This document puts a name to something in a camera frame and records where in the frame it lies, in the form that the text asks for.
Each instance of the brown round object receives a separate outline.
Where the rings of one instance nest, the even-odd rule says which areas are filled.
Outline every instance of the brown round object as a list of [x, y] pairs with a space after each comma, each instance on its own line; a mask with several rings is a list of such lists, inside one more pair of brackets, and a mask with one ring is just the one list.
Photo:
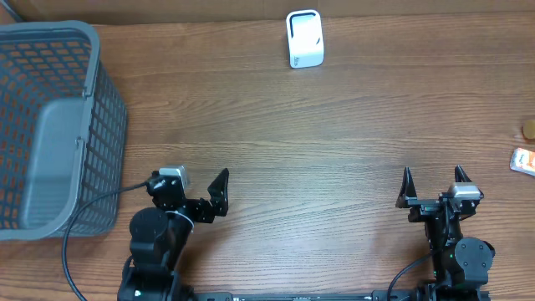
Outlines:
[[535, 120], [528, 120], [522, 127], [522, 133], [528, 139], [535, 139]]

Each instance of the white rectangular object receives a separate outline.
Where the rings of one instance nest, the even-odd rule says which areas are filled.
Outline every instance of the white rectangular object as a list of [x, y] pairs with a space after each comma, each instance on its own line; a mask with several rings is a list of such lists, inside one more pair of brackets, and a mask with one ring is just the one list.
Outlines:
[[324, 61], [324, 35], [321, 17], [313, 9], [292, 12], [286, 17], [290, 66], [305, 68]]

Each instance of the laundry basket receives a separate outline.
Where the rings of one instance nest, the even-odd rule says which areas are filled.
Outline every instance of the laundry basket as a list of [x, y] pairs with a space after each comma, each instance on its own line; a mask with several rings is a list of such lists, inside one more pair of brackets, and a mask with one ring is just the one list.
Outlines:
[[[120, 187], [126, 108], [86, 23], [0, 27], [0, 240], [64, 233], [71, 214]], [[115, 224], [117, 196], [89, 207], [71, 235]]]

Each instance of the gray plastic basket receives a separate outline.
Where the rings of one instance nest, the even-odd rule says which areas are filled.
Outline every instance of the gray plastic basket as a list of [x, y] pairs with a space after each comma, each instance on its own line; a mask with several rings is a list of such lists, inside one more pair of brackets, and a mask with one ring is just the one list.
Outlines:
[[[79, 206], [120, 187], [126, 108], [86, 23], [0, 27], [0, 240], [57, 237]], [[117, 196], [74, 236], [115, 224]]]

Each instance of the wooden tabletop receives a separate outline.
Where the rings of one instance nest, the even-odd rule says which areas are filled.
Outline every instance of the wooden tabletop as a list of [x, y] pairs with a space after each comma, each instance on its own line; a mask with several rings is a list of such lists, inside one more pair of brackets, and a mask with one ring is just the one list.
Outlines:
[[[104, 65], [130, 114], [123, 185], [187, 164], [188, 196], [228, 167], [230, 208], [196, 225], [182, 256], [197, 292], [386, 289], [429, 252], [395, 208], [403, 169], [436, 197], [461, 164], [484, 191], [465, 236], [497, 256], [484, 288], [535, 298], [535, 178], [510, 171], [535, 119], [535, 13], [324, 19], [325, 60], [290, 69], [283, 21], [98, 27]], [[108, 235], [72, 239], [74, 281], [116, 300], [128, 224], [152, 203], [121, 197]], [[432, 278], [431, 263], [396, 286]], [[74, 300], [60, 241], [2, 242], [1, 300]]]

